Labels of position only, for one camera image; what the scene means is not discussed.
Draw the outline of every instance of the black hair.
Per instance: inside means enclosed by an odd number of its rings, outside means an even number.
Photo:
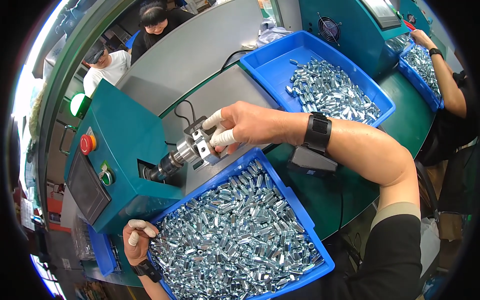
[[[140,26],[149,27],[160,24],[167,19],[167,8],[164,3],[154,1],[140,7]],[[155,34],[144,32],[144,42],[147,49],[150,49],[156,42]]]

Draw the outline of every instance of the fan grille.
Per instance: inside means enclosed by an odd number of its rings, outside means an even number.
[[[337,43],[340,39],[340,28],[329,17],[321,17],[318,20],[318,31],[330,43]]]

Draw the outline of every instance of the black shirt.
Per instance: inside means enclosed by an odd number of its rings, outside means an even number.
[[[348,258],[346,263],[332,258],[332,272],[278,299],[414,300],[422,271],[420,220],[413,215],[397,215],[375,225],[357,273],[349,274]]]
[[[195,15],[189,12],[186,12],[180,8],[174,8],[171,11],[168,11],[168,24],[159,35],[148,34],[145,29],[142,29],[141,32],[137,35],[132,45],[132,64],[137,61],[145,52],[147,52],[148,47],[145,44],[145,37],[153,39],[152,44],[155,44],[159,40],[163,39],[164,36],[169,34],[173,29],[182,25],[189,19],[193,18]]]
[[[479,103],[469,86],[470,80],[466,77],[465,71],[453,73],[452,76],[465,98],[467,116],[464,119],[446,109],[437,111],[432,127],[417,156],[417,159],[426,167],[449,159],[457,148],[470,143],[478,135]]]

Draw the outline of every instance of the hand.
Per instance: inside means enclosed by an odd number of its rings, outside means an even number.
[[[150,238],[158,234],[158,229],[143,220],[130,220],[123,228],[125,256],[131,265],[138,265],[147,259]]]
[[[210,144],[221,152],[233,153],[240,143],[303,143],[310,114],[289,113],[239,101],[217,110],[203,123],[204,129],[217,126]]]
[[[414,31],[410,32],[410,35],[415,44],[425,47],[428,51],[430,51],[432,48],[437,48],[437,46],[423,30],[415,29]]]

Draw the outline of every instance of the teal machine housing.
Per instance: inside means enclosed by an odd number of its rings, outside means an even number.
[[[383,1],[391,13],[389,26],[382,29],[377,22],[379,18],[374,17],[372,9],[367,7],[368,3],[372,7],[378,1],[382,0],[299,0],[302,27],[343,53],[371,78],[377,79],[398,63],[398,54],[403,50],[403,46],[398,47],[398,39],[406,41],[405,34],[409,32],[393,7]],[[322,36],[320,17],[330,18],[337,24],[340,35],[336,42]]]
[[[88,155],[80,140],[89,129],[96,148]],[[162,120],[103,80],[70,146],[64,178],[78,207],[97,233],[119,234],[128,220],[151,219],[183,197],[180,188],[141,177],[168,153]],[[99,178],[106,162],[110,185]]]
[[[416,0],[400,0],[399,9],[405,20],[409,21],[415,28],[423,30],[428,36],[431,35],[430,25],[433,20],[425,16],[420,7],[418,7]]]

